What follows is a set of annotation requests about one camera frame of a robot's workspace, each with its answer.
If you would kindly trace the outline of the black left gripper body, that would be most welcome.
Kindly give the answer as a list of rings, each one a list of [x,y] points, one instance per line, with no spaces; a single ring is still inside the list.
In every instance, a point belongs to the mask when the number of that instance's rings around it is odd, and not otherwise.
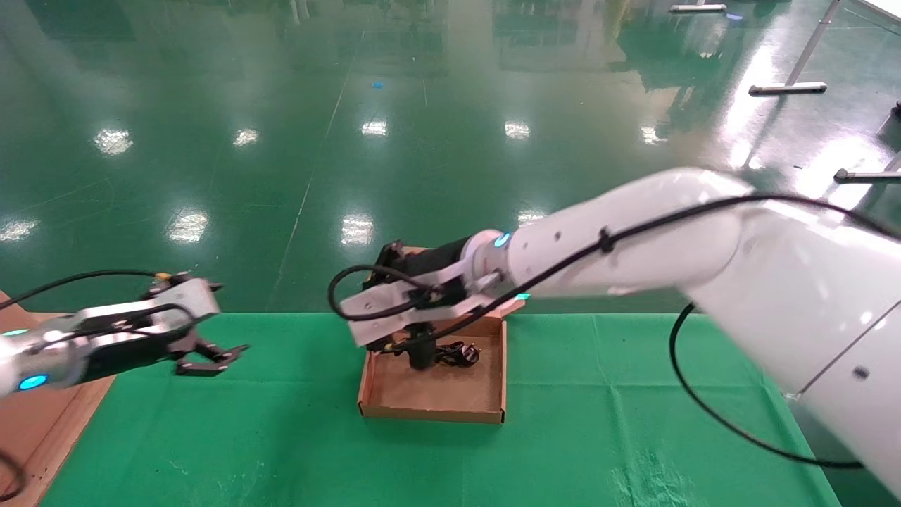
[[[176,338],[150,337],[145,334],[118,333],[90,337],[91,351],[87,354],[83,382],[99,381],[161,361],[175,364],[174,375],[187,374],[187,354],[197,352],[206,341],[199,332],[190,330]]]

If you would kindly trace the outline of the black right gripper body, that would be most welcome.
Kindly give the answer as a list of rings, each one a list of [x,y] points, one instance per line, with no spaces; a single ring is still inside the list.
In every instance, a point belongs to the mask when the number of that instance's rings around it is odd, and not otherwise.
[[[388,296],[389,302],[363,309],[368,327],[383,325],[383,330],[367,334],[365,349],[382,353],[385,337],[407,337],[408,344],[432,339],[436,344],[453,333],[448,325],[438,330],[437,324],[475,308],[469,258],[465,256],[470,241],[462,238],[435,249],[401,242],[383,246],[361,289],[374,289]]]

